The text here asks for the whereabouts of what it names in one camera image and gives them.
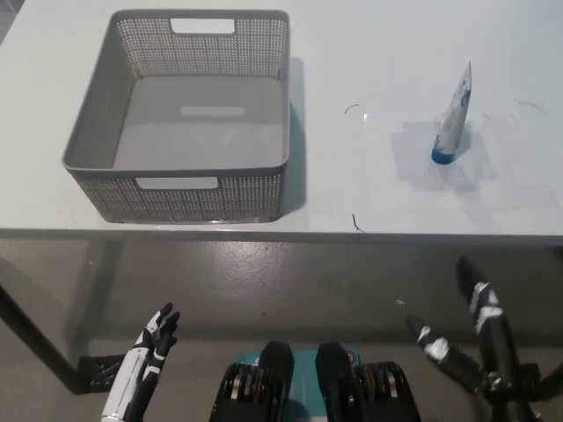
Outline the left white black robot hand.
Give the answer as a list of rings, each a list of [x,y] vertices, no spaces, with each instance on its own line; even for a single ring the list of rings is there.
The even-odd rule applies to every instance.
[[[178,320],[179,312],[168,302],[146,323],[115,376],[102,421],[143,420],[168,353],[177,342]]]

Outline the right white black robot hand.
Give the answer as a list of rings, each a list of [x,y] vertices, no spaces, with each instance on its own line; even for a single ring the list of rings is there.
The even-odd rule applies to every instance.
[[[492,284],[466,256],[457,261],[456,272],[458,288],[472,316],[481,362],[464,354],[415,315],[406,319],[406,326],[435,367],[467,391],[489,397],[516,397],[523,390],[520,361]]]

